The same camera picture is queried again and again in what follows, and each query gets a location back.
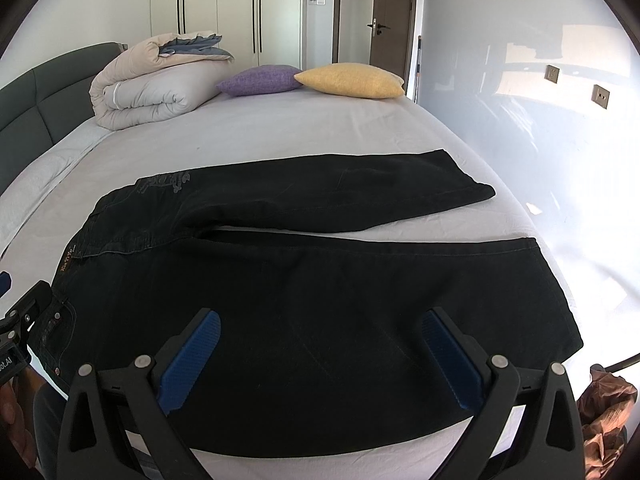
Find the silver bolt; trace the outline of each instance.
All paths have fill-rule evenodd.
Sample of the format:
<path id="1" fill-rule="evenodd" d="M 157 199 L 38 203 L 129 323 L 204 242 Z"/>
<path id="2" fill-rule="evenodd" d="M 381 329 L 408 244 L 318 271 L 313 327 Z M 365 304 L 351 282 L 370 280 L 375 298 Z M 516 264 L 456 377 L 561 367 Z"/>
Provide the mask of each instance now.
<path id="1" fill-rule="evenodd" d="M 91 367 L 89 363 L 82 365 L 78 368 L 78 375 L 81 377 L 87 377 L 94 369 Z"/>
<path id="2" fill-rule="evenodd" d="M 491 358 L 491 362 L 496 368 L 506 368 L 509 366 L 509 360 L 504 355 L 494 355 Z"/>
<path id="3" fill-rule="evenodd" d="M 151 364 L 151 357 L 148 355 L 141 355 L 136 357 L 136 368 L 146 368 Z"/>
<path id="4" fill-rule="evenodd" d="M 564 366 L 562 366 L 560 363 L 553 363 L 551 365 L 551 371 L 556 375 L 564 375 L 564 372 L 566 370 L 564 369 Z"/>

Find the white wardrobe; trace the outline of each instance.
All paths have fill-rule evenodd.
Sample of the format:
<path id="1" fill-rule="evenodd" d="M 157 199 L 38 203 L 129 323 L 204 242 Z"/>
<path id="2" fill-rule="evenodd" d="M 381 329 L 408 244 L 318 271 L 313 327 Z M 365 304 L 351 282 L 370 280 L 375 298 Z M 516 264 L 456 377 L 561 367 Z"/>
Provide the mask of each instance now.
<path id="1" fill-rule="evenodd" d="M 302 0 L 151 0 L 151 30 L 212 30 L 235 71 L 264 64 L 302 67 Z"/>

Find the finger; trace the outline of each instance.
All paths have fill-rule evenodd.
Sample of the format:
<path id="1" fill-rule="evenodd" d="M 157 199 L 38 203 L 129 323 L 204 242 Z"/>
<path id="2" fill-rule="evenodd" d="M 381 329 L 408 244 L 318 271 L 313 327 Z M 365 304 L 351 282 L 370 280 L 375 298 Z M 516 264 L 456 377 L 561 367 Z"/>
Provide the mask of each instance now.
<path id="1" fill-rule="evenodd" d="M 22 409 L 16 404 L 15 422 L 7 428 L 7 435 L 20 454 L 24 451 L 24 445 L 26 443 L 25 433 Z"/>
<path id="2" fill-rule="evenodd" d="M 14 390 L 9 383 L 4 384 L 0 388 L 0 416 L 2 420 L 7 424 L 13 424 L 15 422 L 15 406 L 17 400 L 15 399 Z"/>
<path id="3" fill-rule="evenodd" d="M 25 446 L 24 451 L 22 452 L 22 459 L 24 463 L 27 465 L 29 469 L 35 467 L 37 453 L 36 453 L 36 442 L 33 439 L 33 436 L 29 431 L 25 431 Z"/>

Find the cabinet handle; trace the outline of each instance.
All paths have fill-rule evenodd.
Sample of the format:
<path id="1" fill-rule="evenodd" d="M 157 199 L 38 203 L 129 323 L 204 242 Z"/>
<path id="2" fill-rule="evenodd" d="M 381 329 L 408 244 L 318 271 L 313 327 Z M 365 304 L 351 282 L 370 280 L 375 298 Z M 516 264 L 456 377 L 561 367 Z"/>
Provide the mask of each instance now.
<path id="1" fill-rule="evenodd" d="M 182 0 L 182 33 L 187 33 L 187 20 L 184 19 L 184 0 Z"/>
<path id="2" fill-rule="evenodd" d="M 258 27 L 260 27 L 260 52 L 262 52 L 262 0 L 258 0 Z"/>
<path id="3" fill-rule="evenodd" d="M 255 0 L 251 0 L 251 22 L 252 31 L 254 33 L 254 54 L 255 54 Z"/>
<path id="4" fill-rule="evenodd" d="M 178 12 L 178 34 L 180 34 L 180 0 L 175 0 L 175 7 Z"/>

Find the doorway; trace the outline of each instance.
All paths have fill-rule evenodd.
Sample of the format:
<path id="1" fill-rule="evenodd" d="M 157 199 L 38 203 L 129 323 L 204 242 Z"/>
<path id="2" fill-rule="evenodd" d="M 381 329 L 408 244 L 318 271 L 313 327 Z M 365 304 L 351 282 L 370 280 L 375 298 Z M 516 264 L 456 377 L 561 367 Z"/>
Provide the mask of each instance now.
<path id="1" fill-rule="evenodd" d="M 377 66 L 408 80 L 416 0 L 335 0 L 334 62 Z"/>

